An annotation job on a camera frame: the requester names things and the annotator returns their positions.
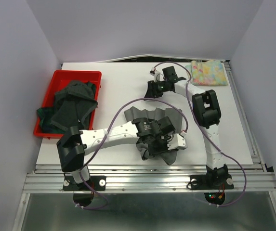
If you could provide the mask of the floral pastel skirt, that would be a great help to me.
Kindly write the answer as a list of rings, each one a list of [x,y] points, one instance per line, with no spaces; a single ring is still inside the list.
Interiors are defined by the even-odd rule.
[[[227,86],[228,81],[220,60],[191,61],[185,66],[191,74],[191,83],[197,86]]]

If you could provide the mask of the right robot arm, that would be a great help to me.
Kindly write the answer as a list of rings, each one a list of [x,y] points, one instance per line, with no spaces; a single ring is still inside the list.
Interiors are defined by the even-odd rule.
[[[203,134],[207,154],[205,182],[209,187],[216,188],[229,175],[220,149],[219,123],[222,113],[216,92],[202,90],[189,79],[178,77],[173,66],[162,71],[159,72],[155,67],[150,70],[154,79],[147,83],[145,98],[159,98],[163,93],[172,91],[187,99],[194,121]]]

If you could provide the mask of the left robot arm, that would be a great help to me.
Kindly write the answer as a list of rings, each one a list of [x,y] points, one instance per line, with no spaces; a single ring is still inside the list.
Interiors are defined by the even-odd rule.
[[[111,129],[80,130],[70,127],[57,142],[61,170],[69,173],[81,190],[90,186],[91,178],[84,165],[84,156],[100,149],[123,144],[144,143],[150,151],[161,154],[168,151],[170,135],[175,132],[171,120],[137,118]]]

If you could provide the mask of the grey skirt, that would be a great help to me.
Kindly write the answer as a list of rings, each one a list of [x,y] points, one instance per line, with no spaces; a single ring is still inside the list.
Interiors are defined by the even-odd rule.
[[[125,119],[127,122],[132,121],[137,118],[148,118],[154,120],[160,120],[164,117],[168,117],[175,127],[175,132],[180,133],[182,130],[182,115],[173,108],[160,109],[156,108],[155,110],[139,110],[138,108],[132,106],[128,110],[124,111]],[[140,152],[142,160],[148,159],[157,159],[154,155],[151,155],[148,150],[148,145],[144,143],[137,143],[136,148]],[[177,150],[172,150],[170,152],[164,152],[159,154],[159,157],[167,164],[172,165],[176,161]]]

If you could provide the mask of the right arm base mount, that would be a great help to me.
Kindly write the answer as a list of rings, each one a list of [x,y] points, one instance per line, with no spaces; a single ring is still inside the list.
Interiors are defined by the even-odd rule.
[[[207,167],[205,174],[190,175],[187,189],[190,190],[218,190],[234,189],[232,176],[229,174],[227,166],[221,168],[210,169]]]

